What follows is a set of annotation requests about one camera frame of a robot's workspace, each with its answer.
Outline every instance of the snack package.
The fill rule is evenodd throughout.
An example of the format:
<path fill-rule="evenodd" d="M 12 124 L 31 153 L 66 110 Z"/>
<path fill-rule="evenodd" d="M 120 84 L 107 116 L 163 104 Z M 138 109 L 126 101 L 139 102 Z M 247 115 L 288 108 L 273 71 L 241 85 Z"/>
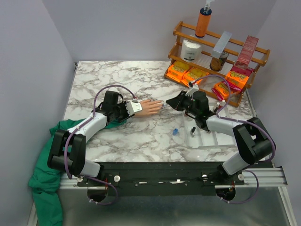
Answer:
<path fill-rule="evenodd" d="M 188 64 L 182 63 L 180 61 L 174 62 L 173 65 L 171 65 L 168 68 L 166 76 L 176 80 L 177 82 L 180 82 L 183 78 L 183 75 L 190 69 L 190 66 Z"/>
<path fill-rule="evenodd" d="M 219 83 L 216 83 L 214 85 L 214 88 L 212 88 L 211 90 L 212 90 L 212 92 L 214 92 L 214 94 L 217 96 L 217 98 L 220 101 L 222 101 L 224 99 L 227 99 L 229 97 L 228 87 L 222 81 L 219 82 Z M 237 91 L 237 90 L 232 90 L 231 89 L 230 91 L 231 91 L 231 95 L 235 95 L 235 94 L 239 93 L 239 91 Z"/>
<path fill-rule="evenodd" d="M 240 69 L 238 67 L 233 66 L 231 71 L 226 75 L 226 80 L 229 82 L 229 85 L 232 89 L 237 91 L 241 91 L 245 84 L 247 83 L 249 76 L 253 72 L 253 69 Z"/>
<path fill-rule="evenodd" d="M 189 82 L 190 81 L 194 81 L 196 79 L 202 78 L 207 76 L 209 73 L 208 72 L 204 72 L 198 68 L 191 68 L 188 72 L 186 72 L 181 80 L 181 82 L 183 82 L 186 86 L 189 87 Z M 197 81 L 197 84 L 199 85 L 204 79 Z"/>
<path fill-rule="evenodd" d="M 239 67 L 241 69 L 246 69 L 252 59 L 252 55 L 256 49 L 256 45 L 258 42 L 258 38 L 248 36 L 243 48 L 241 49 L 240 54 L 238 55 L 238 59 L 235 63 L 236 67 Z"/>

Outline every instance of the orange bottle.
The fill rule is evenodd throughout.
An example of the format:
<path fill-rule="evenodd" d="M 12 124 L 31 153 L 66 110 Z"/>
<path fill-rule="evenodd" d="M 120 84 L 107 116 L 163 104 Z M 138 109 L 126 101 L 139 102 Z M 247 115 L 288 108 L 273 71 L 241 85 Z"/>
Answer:
<path fill-rule="evenodd" d="M 196 27 L 195 35 L 199 38 L 203 38 L 206 34 L 207 27 L 209 25 L 212 10 L 210 9 L 210 3 L 214 0 L 207 0 L 204 8 L 200 10 L 198 16 L 198 24 Z"/>

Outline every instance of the black metal frame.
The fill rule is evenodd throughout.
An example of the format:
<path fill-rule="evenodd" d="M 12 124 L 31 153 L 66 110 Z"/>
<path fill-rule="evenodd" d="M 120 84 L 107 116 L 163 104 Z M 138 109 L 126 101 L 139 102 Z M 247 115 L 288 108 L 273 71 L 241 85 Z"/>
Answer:
<path fill-rule="evenodd" d="M 98 178 L 107 179 L 114 185 L 119 196 L 157 196 L 157 195 L 216 195 L 215 185 L 243 185 L 237 174 L 223 180 L 214 179 L 214 174 L 222 162 L 99 162 L 101 173 Z M 270 168 L 271 163 L 259 163 L 252 168 Z M 80 187 L 104 186 L 84 178 L 78 182 Z M 115 196 L 108 190 L 108 196 Z"/>

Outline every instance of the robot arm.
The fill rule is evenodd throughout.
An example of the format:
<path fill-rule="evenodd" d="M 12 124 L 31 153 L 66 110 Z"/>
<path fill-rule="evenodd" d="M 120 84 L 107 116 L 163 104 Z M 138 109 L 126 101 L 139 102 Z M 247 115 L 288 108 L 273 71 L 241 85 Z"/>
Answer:
<path fill-rule="evenodd" d="M 193 115 L 197 126 L 201 129 L 224 133 L 235 138 L 238 153 L 218 167 L 218 175 L 215 176 L 219 179 L 227 178 L 272 153 L 272 144 L 262 131 L 248 123 L 219 118 L 210 111 L 208 98 L 205 92 L 198 90 L 197 85 L 192 86 L 188 92 L 181 91 L 178 96 L 167 100 L 166 103 L 177 111 Z M 253 117 L 248 122 L 267 133 L 258 118 Z"/>
<path fill-rule="evenodd" d="M 122 102 L 118 104 L 119 97 L 122 98 Z M 103 102 L 96 108 L 94 115 L 91 113 L 88 118 L 73 128 L 56 131 L 47 161 L 48 167 L 65 171 L 64 147 L 67 138 L 73 133 L 69 142 L 71 150 L 67 154 L 69 172 L 75 176 L 97 177 L 101 166 L 96 162 L 86 160 L 86 142 L 113 120 L 122 122 L 141 110 L 141 104 L 138 103 L 137 99 L 128 102 L 123 101 L 121 94 L 107 91 Z"/>

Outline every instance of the green cloth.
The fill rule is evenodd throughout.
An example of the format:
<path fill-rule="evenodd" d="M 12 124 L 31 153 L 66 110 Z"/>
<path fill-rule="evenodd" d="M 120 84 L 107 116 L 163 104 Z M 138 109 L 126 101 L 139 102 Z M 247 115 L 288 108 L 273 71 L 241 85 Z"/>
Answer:
<path fill-rule="evenodd" d="M 60 121 L 57 126 L 50 129 L 51 138 L 48 140 L 35 165 L 33 176 L 29 180 L 28 186 L 32 188 L 33 200 L 36 206 L 36 212 L 40 226 L 62 226 L 63 210 L 56 191 L 60 186 L 61 172 L 51 169 L 47 166 L 47 160 L 50 147 L 55 132 L 58 129 L 67 130 L 72 128 L 83 120 Z M 114 128 L 124 124 L 116 121 L 111 122 L 106 129 Z"/>

